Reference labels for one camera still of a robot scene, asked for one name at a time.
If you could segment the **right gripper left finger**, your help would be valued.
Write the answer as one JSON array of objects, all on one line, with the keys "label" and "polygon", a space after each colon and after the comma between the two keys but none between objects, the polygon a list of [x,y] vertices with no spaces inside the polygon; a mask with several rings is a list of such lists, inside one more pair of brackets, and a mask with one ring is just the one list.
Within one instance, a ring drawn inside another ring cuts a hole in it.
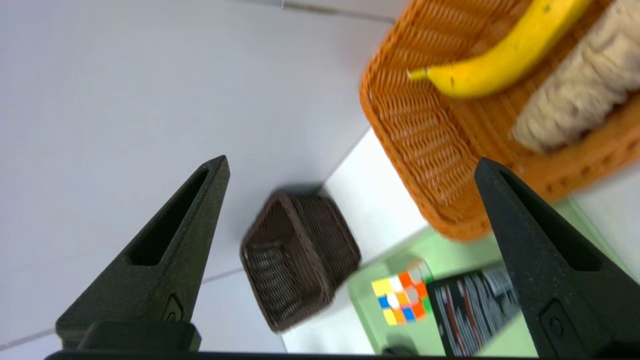
[{"label": "right gripper left finger", "polygon": [[55,322],[64,350],[103,321],[189,322],[230,180],[204,162]]}]

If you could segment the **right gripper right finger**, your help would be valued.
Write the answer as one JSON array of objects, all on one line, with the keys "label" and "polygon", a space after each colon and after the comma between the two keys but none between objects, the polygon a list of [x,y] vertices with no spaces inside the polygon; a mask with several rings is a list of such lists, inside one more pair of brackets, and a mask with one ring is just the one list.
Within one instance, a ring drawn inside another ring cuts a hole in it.
[{"label": "right gripper right finger", "polygon": [[638,283],[503,164],[474,180],[538,356],[638,358]]}]

